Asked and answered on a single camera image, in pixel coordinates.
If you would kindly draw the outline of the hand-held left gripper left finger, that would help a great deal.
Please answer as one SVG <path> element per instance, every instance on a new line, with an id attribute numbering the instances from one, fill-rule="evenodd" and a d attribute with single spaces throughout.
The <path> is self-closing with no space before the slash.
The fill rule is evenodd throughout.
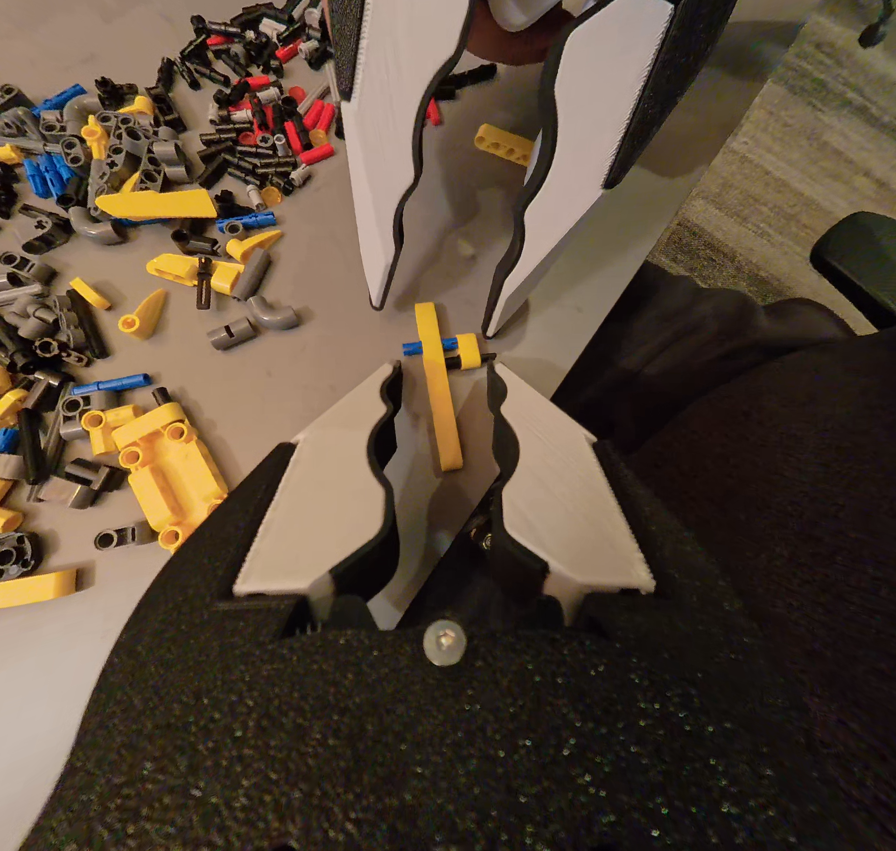
<path id="1" fill-rule="evenodd" d="M 292 440 L 292 454 L 233 584 L 236 599 L 298 599 L 312 618 L 372 614 L 399 533 L 386 466 L 397 451 L 402 369 L 387 362 Z"/>

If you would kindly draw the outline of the yellow wedge piece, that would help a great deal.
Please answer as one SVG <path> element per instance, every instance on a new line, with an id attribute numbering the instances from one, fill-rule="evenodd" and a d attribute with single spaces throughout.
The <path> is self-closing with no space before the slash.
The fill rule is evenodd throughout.
<path id="1" fill-rule="evenodd" d="M 246 265 L 256 251 L 266 251 L 283 236 L 281 230 L 260 231 L 245 238 L 230 238 L 226 253 L 237 262 Z"/>

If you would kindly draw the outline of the long yellow fairing panel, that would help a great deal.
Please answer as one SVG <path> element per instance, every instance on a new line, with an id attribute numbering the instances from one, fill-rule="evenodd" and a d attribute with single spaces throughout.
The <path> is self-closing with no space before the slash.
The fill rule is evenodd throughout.
<path id="1" fill-rule="evenodd" d="M 203 188 L 173 192 L 138 192 L 98 195 L 95 204 L 115 219 L 147 221 L 152 219 L 218 218 L 216 204 Z"/>

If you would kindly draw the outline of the yellow slotted panel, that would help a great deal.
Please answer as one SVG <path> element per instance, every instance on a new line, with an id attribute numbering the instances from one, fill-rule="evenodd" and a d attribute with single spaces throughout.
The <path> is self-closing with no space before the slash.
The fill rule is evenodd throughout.
<path id="1" fill-rule="evenodd" d="M 146 272 L 183 286 L 196 286 L 200 258 L 188 254 L 163 252 L 146 263 Z M 210 287 L 230 297 L 244 272 L 244 265 L 235 260 L 210 259 Z"/>

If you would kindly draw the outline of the grey straight tube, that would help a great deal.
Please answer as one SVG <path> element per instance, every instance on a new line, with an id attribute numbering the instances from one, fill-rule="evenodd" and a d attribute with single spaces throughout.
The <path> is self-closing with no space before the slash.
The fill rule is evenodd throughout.
<path id="1" fill-rule="evenodd" d="M 250 342 L 259 336 L 259 330 L 249 317 L 231 320 L 207 332 L 211 347 L 224 352 Z"/>
<path id="2" fill-rule="evenodd" d="M 253 250 L 238 280 L 232 287 L 230 297 L 240 302 L 247 302 L 249 298 L 253 297 L 259 291 L 270 269 L 271 262 L 272 258 L 267 250 L 261 248 Z"/>

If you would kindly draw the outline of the pile of black red pins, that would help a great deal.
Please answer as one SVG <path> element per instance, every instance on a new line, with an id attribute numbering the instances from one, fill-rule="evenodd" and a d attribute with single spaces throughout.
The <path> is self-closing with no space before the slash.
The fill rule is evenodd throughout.
<path id="1" fill-rule="evenodd" d="M 281 83 L 283 66 L 298 56 L 315 70 L 335 66 L 322 0 L 256 3 L 229 21 L 195 15 L 191 22 L 195 37 L 176 57 L 163 57 L 147 95 L 159 124 L 184 133 L 170 100 L 175 76 L 195 91 L 200 77 L 218 84 L 210 116 L 215 127 L 200 135 L 203 170 L 196 182 L 210 189 L 229 174 L 259 185 L 254 207 L 264 210 L 304 185 L 311 165 L 332 156 L 331 126 L 344 137 L 335 80 L 313 93 Z"/>

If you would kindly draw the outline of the yellow brick assembly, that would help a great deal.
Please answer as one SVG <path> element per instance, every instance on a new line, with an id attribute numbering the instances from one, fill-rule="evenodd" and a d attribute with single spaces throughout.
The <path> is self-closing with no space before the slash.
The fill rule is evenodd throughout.
<path id="1" fill-rule="evenodd" d="M 145 520 L 173 554 L 226 499 L 218 466 L 175 401 L 118 427 L 111 438 Z"/>

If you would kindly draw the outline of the person's black sweater torso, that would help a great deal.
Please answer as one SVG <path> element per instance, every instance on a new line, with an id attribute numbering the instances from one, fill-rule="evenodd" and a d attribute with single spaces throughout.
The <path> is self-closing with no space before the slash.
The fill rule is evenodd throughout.
<path id="1" fill-rule="evenodd" d="M 553 399 L 720 562 L 894 849 L 894 328 L 645 263 Z"/>

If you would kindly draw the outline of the yellow holed beam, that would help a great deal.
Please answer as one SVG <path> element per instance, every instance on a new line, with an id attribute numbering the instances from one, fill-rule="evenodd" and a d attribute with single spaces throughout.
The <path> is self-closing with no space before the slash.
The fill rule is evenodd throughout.
<path id="1" fill-rule="evenodd" d="M 440 467 L 443 472 L 458 470 L 463 467 L 462 446 L 434 304 L 417 303 L 415 317 Z"/>
<path id="2" fill-rule="evenodd" d="M 479 151 L 524 167 L 530 164 L 534 148 L 532 140 L 490 124 L 476 130 L 474 145 Z"/>

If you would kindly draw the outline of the yellow tooth piece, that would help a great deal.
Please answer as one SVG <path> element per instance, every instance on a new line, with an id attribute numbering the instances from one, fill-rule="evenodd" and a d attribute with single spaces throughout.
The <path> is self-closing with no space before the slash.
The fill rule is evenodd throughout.
<path id="1" fill-rule="evenodd" d="M 131 313 L 119 318 L 118 330 L 127 337 L 141 342 L 151 339 L 157 330 L 167 300 L 168 293 L 164 288 L 153 291 Z"/>

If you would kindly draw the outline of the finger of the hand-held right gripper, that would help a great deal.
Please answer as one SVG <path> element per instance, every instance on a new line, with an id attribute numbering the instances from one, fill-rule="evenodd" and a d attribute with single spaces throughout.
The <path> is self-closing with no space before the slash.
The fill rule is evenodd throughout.
<path id="1" fill-rule="evenodd" d="M 434 90 L 460 59 L 474 0 L 363 0 L 353 83 L 342 104 L 359 251 L 382 310 L 403 246 L 405 206 L 422 174 Z"/>
<path id="2" fill-rule="evenodd" d="M 612 0 L 583 12 L 554 42 L 540 77 L 538 145 L 487 297 L 481 330 L 488 339 L 602 196 L 674 12 L 666 0 Z"/>

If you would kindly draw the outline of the person's right hand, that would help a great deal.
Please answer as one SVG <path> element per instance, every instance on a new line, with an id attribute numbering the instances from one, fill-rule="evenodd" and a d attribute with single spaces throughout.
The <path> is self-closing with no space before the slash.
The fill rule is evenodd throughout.
<path id="1" fill-rule="evenodd" d="M 490 63 L 522 66 L 542 63 L 550 48 L 575 17 L 563 6 L 555 6 L 527 28 L 502 28 L 485 0 L 473 7 L 466 51 Z"/>

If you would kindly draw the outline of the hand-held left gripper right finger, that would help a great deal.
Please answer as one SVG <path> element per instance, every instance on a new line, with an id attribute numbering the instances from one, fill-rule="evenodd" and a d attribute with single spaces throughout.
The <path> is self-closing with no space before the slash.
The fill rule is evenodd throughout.
<path id="1" fill-rule="evenodd" d="M 656 581 L 596 452 L 597 438 L 505 364 L 490 364 L 498 480 L 489 566 L 521 602 L 574 621 L 590 594 L 651 595 Z"/>

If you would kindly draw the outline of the grey elbow pipe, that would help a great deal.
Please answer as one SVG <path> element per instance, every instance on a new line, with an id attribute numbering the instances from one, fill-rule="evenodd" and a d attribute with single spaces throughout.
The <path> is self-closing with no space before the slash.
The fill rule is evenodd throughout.
<path id="1" fill-rule="evenodd" d="M 246 301 L 251 318 L 265 330 L 285 331 L 300 325 L 300 316 L 290 306 L 275 306 L 262 295 L 254 295 Z"/>

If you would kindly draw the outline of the pile of yellow grey bricks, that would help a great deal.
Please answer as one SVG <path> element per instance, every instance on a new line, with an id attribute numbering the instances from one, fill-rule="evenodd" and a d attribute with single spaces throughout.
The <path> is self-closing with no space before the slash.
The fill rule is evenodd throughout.
<path id="1" fill-rule="evenodd" d="M 23 203 L 34 234 L 20 251 L 2 252 L 2 501 L 21 485 L 30 502 L 85 510 L 122 487 L 132 491 L 111 433 L 178 402 L 149 374 L 77 383 L 72 370 L 110 357 L 97 313 L 112 304 L 79 277 L 56 288 L 58 271 L 40 259 L 74 237 L 116 245 L 131 226 L 196 221 L 119 220 L 96 207 L 98 195 L 166 193 L 167 183 L 191 179 L 180 133 L 159 124 L 147 92 L 106 77 L 96 90 L 94 97 L 74 85 L 31 107 L 16 87 L 2 86 L 2 218 L 17 205 L 18 170 L 57 207 Z M 97 532 L 96 550 L 160 545 L 140 513 Z"/>

